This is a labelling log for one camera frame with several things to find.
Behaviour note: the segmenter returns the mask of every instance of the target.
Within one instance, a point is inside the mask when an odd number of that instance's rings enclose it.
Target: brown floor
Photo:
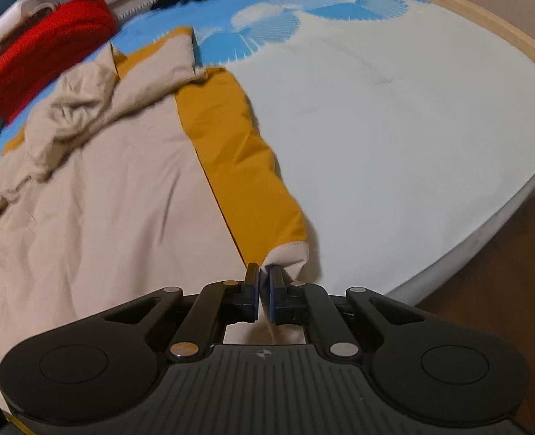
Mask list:
[[[535,196],[419,307],[501,337],[522,352],[531,382],[517,420],[535,434]]]

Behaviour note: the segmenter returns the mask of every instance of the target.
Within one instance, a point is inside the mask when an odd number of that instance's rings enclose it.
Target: bed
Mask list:
[[[304,214],[300,279],[330,294],[358,285],[416,304],[535,188],[535,41],[471,3],[206,0],[144,12],[149,1],[111,2],[128,20],[113,44],[127,54],[194,28],[198,62],[237,78]],[[0,153],[53,88],[3,130]]]

